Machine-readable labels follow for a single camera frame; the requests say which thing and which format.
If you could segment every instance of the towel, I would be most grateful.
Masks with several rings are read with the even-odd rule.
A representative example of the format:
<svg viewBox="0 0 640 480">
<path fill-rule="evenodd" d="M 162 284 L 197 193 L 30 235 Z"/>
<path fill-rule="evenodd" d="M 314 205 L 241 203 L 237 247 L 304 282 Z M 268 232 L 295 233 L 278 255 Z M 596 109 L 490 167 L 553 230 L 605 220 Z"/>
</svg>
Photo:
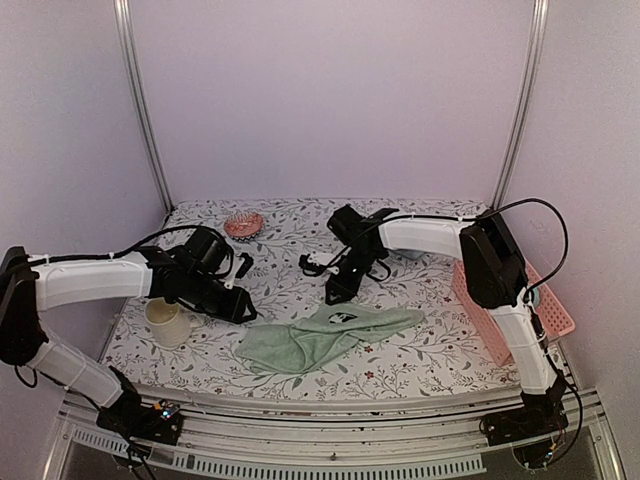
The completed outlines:
<svg viewBox="0 0 640 480">
<path fill-rule="evenodd" d="M 301 374 L 326 365 L 358 342 L 376 343 L 423 319 L 420 310 L 372 308 L 342 303 L 321 306 L 293 325 L 252 327 L 236 355 L 256 372 Z"/>
</svg>

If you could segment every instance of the robotic arm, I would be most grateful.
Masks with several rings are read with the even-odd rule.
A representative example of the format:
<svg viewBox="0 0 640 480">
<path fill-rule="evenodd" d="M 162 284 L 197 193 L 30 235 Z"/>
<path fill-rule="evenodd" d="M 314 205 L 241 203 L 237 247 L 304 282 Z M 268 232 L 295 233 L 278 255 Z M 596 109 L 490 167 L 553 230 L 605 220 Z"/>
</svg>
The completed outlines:
<svg viewBox="0 0 640 480">
<path fill-rule="evenodd" d="M 219 274 L 225 258 L 228 271 Z M 13 247 L 0 266 L 0 360 L 16 368 L 27 365 L 88 398 L 99 407 L 100 427 L 127 439 L 175 444 L 182 426 L 176 406 L 143 406 L 121 372 L 67 345 L 40 324 L 38 312 L 101 298 L 164 297 L 199 313 L 243 323 L 257 312 L 248 292 L 233 285 L 253 264 L 246 254 L 240 259 L 234 267 L 231 247 L 205 227 L 168 251 L 140 247 L 107 260 L 49 263 L 46 257 L 29 257 L 24 248 Z"/>
<path fill-rule="evenodd" d="M 382 209 L 369 217 L 346 205 L 334 212 L 329 229 L 351 247 L 333 262 L 317 255 L 303 255 L 306 272 L 331 272 L 326 283 L 327 304 L 351 300 L 373 264 L 388 257 L 389 250 L 417 250 L 448 255 L 464 263 L 471 298 L 488 309 L 504 334 L 520 372 L 524 406 L 483 418 L 483 432 L 490 445 L 558 431 L 567 426 L 562 395 L 562 373 L 547 354 L 547 337 L 532 303 L 525 297 L 525 260 L 499 214 L 486 211 L 473 223 L 462 220 L 393 215 Z"/>
</svg>

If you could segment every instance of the green object in basket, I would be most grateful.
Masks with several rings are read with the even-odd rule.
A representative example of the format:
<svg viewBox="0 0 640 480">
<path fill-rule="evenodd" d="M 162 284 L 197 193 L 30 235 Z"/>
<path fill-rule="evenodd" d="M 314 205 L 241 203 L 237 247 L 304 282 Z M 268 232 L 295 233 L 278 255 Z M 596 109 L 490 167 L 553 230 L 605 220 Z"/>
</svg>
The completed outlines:
<svg viewBox="0 0 640 480">
<path fill-rule="evenodd" d="M 355 347 L 377 343 L 420 323 L 420 310 L 373 308 L 342 303 L 321 306 L 293 325 L 252 327 L 236 355 L 252 361 L 256 372 L 312 372 Z"/>
</svg>

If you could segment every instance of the plastic basket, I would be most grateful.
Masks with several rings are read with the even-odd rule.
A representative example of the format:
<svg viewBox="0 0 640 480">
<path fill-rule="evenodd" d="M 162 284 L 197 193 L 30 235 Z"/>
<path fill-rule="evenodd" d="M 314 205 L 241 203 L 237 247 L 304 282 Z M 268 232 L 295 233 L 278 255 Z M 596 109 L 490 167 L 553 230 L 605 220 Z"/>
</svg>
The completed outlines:
<svg viewBox="0 0 640 480">
<path fill-rule="evenodd" d="M 526 271 L 529 277 L 529 283 L 533 284 L 540 279 L 538 272 L 536 272 L 529 263 L 527 263 Z M 547 285 L 542 285 L 538 290 L 540 294 L 540 305 L 536 308 L 536 313 L 540 317 L 544 329 L 547 331 L 549 340 L 554 340 L 572 332 L 576 328 L 576 324 L 551 289 Z M 487 310 L 471 300 L 467 292 L 464 266 L 460 261 L 456 261 L 453 267 L 453 291 L 478 330 L 493 361 L 499 366 L 513 363 L 511 352 L 507 347 L 507 342 L 498 325 L 496 325 L 496 322 L 491 318 Z"/>
</svg>

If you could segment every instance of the floral pattern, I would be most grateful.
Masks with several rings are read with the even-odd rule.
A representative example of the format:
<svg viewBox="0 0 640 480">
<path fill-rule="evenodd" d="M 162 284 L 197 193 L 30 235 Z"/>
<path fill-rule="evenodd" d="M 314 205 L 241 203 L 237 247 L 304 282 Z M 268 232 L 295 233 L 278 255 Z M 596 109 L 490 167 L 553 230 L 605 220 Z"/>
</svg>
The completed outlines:
<svg viewBox="0 0 640 480">
<path fill-rule="evenodd" d="M 403 212 L 472 215 L 476 202 L 434 200 L 289 199 L 187 202 L 167 226 L 206 224 L 222 231 L 240 211 L 265 218 L 259 236 L 235 243 L 254 267 L 238 284 L 253 298 L 259 318 L 244 325 L 190 314 L 191 337 L 175 350 L 155 344 L 144 324 L 145 301 L 130 300 L 116 327 L 104 362 L 143 384 L 193 392 L 296 400 L 388 399 L 448 395 L 510 386 L 513 365 L 498 367 L 451 289 L 453 260 L 424 254 L 411 260 L 391 254 L 389 280 L 365 279 L 355 301 L 376 308 L 419 308 L 424 321 L 374 345 L 359 344 L 337 361 L 305 375 L 256 374 L 235 350 L 251 324 L 287 324 L 310 315 L 323 301 L 326 276 L 305 277 L 301 254 L 336 252 L 342 245 L 326 227 L 334 210 L 351 203 L 362 214 L 382 207 Z M 189 232 L 164 236 L 159 245 L 182 243 Z"/>
</svg>

